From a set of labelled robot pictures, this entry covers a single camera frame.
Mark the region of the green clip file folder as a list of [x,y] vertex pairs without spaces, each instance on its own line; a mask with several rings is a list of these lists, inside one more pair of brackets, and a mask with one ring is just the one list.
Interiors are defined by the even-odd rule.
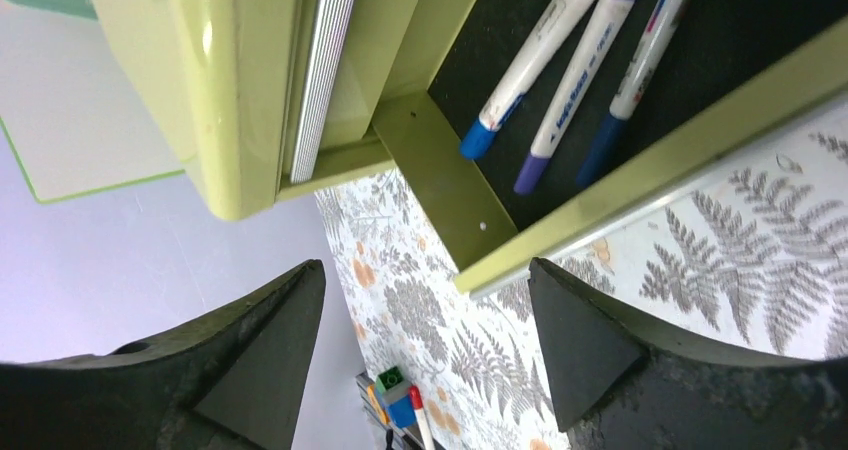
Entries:
[[23,161],[22,161],[21,157],[19,156],[18,151],[15,147],[15,144],[14,144],[14,142],[13,142],[13,140],[12,140],[10,134],[9,134],[9,130],[7,129],[7,126],[2,119],[2,116],[1,116],[1,128],[2,128],[2,132],[5,136],[5,139],[7,141],[7,145],[9,146],[9,149],[10,149],[12,155],[14,156],[14,159],[15,159],[17,165],[18,165],[18,168],[21,172],[21,175],[22,175],[23,180],[24,180],[24,182],[27,186],[27,189],[29,190],[30,195],[33,197],[33,200],[35,202],[37,202],[38,204],[41,204],[41,205],[48,205],[48,204],[59,203],[59,202],[68,201],[68,200],[72,200],[72,199],[78,199],[78,198],[82,198],[82,197],[89,196],[89,195],[104,193],[104,192],[108,192],[108,191],[113,191],[113,190],[117,190],[117,189],[135,186],[135,185],[140,185],[140,184],[146,184],[146,183],[154,182],[154,181],[157,181],[157,180],[163,180],[163,179],[166,179],[166,178],[171,178],[171,177],[175,177],[175,176],[178,176],[178,175],[185,174],[184,170],[173,170],[173,171],[170,171],[170,172],[154,174],[152,176],[148,176],[148,177],[144,177],[144,178],[126,180],[126,181],[123,181],[123,182],[120,182],[120,183],[117,183],[117,184],[113,184],[113,185],[100,186],[100,187],[95,187],[93,189],[89,189],[89,190],[85,190],[85,191],[69,193],[67,195],[62,195],[62,196],[52,198],[52,199],[42,199],[35,190],[35,187],[34,187],[32,181],[29,177],[29,174],[28,174],[28,172],[27,172],[27,170],[26,170],[26,168],[23,164]]

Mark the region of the yellow-green drawer cabinet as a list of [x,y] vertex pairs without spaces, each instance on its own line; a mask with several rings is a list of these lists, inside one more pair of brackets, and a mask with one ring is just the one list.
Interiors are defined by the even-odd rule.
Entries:
[[463,292],[598,233],[782,118],[843,89],[847,0],[690,0],[618,171],[573,179],[658,0],[637,0],[539,190],[515,175],[568,62],[565,42],[480,164],[459,137],[550,0],[91,0],[110,50],[208,209],[241,220],[389,166],[404,174]]

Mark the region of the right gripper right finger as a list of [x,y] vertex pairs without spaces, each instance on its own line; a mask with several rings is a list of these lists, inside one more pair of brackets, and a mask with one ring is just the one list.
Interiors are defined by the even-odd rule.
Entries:
[[847,361],[713,340],[541,258],[529,294],[558,428],[576,449],[843,449]]

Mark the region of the slim blue white pen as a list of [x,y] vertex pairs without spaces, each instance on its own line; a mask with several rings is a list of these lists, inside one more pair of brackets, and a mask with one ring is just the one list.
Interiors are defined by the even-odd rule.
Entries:
[[608,163],[620,134],[642,100],[689,0],[657,0],[646,22],[629,66],[612,99],[607,116],[595,134],[576,183],[586,188],[597,181]]

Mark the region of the white red marker pen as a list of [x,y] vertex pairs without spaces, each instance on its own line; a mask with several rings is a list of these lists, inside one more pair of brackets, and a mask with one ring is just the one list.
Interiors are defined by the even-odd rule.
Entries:
[[432,431],[427,420],[423,399],[421,397],[419,388],[415,385],[412,385],[409,388],[408,395],[416,416],[416,421],[421,435],[423,448],[425,450],[436,450],[435,440],[433,438]]

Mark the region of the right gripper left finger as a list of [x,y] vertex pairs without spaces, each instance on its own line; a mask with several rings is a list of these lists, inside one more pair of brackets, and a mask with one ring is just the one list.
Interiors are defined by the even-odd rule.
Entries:
[[5,449],[288,449],[326,279],[307,260],[106,355],[1,367]]

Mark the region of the white blue marker pen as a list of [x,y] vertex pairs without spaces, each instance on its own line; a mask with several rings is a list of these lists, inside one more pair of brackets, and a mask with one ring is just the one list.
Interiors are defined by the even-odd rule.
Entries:
[[516,178],[515,193],[527,195],[536,187],[634,3],[598,0]]

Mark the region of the white perforated board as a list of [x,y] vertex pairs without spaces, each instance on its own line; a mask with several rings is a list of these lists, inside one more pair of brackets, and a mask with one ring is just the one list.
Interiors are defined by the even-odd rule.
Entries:
[[40,203],[182,171],[93,20],[1,4],[1,120]]

